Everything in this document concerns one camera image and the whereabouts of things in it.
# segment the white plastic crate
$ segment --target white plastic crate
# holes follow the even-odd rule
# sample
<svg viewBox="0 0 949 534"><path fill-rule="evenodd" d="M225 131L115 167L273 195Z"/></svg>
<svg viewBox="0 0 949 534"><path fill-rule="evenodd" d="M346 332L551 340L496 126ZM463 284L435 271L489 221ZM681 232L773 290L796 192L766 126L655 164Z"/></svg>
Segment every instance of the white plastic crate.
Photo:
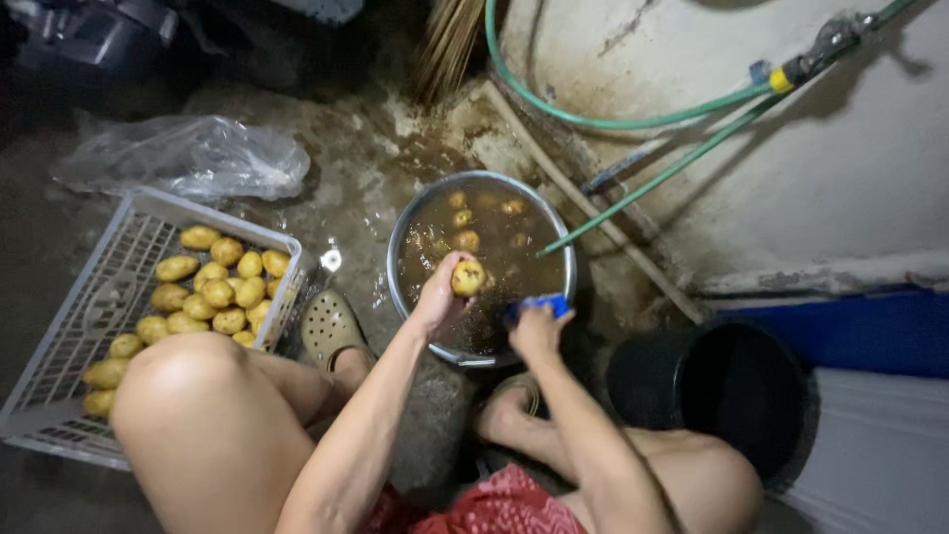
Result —
<svg viewBox="0 0 949 534"><path fill-rule="evenodd" d="M155 267L184 253L181 228L204 224L244 240L252 250L290 254L290 263L254 347L272 352L285 331L294 300L315 267L300 241L200 204L142 187L127 195L109 222L23 375L0 411L5 442L67 458L129 469L112 429L83 415L82 374L106 357L118 334L135 331L156 311L149 303L158 286ZM207 253L199 256L202 262Z"/></svg>

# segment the bare leg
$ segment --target bare leg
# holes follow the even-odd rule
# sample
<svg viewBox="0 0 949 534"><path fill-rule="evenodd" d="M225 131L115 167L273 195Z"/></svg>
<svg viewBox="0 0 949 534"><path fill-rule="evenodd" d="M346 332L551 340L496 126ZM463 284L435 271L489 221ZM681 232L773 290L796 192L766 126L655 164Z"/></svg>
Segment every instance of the bare leg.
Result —
<svg viewBox="0 0 949 534"><path fill-rule="evenodd" d="M527 401L524 389L505 392L479 418L478 433L575 481L556 423L527 415ZM761 483L738 451L715 437L688 430L623 432L653 470L686 532L732 534L752 528L762 500ZM578 492L559 500L593 532L592 517Z"/></svg>
<svg viewBox="0 0 949 534"><path fill-rule="evenodd" d="M129 366L110 423L168 532L272 532L315 445L303 424L343 406L361 353L319 372L220 334L176 335Z"/></svg>

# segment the hand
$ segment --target hand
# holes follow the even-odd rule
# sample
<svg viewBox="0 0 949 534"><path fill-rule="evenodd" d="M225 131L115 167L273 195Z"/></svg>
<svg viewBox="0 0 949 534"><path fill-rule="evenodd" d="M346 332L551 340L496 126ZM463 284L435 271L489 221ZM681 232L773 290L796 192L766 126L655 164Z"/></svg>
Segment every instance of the hand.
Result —
<svg viewBox="0 0 949 534"><path fill-rule="evenodd" d="M463 298L452 291L452 272L462 259L475 259L467 252L453 252L438 265L421 288L421 296L406 322L419 325L431 340L452 327L475 304L476 297Z"/></svg>
<svg viewBox="0 0 949 534"><path fill-rule="evenodd" d="M560 332L575 315L570 310L559 319L554 319L550 305L521 310L520 320L509 336L511 346L529 367L559 361Z"/></svg>

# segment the broom bristles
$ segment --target broom bristles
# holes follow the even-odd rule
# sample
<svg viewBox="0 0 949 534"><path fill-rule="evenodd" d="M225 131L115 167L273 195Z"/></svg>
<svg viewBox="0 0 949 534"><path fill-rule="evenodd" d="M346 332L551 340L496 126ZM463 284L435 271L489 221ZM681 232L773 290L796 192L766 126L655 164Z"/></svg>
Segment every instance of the broom bristles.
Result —
<svg viewBox="0 0 949 534"><path fill-rule="evenodd" d="M485 0L438 0L425 27L412 92L431 104L461 85L475 46Z"/></svg>

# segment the black bucket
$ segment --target black bucket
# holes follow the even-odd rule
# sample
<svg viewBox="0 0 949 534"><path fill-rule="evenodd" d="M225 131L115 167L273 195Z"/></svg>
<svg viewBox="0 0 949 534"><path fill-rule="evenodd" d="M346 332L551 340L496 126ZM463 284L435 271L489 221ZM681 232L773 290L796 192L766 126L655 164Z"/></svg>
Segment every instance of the black bucket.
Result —
<svg viewBox="0 0 949 534"><path fill-rule="evenodd" d="M808 400L801 363L747 323L720 323L623 343L606 372L630 426L689 429L728 442L766 483L794 457Z"/></svg>

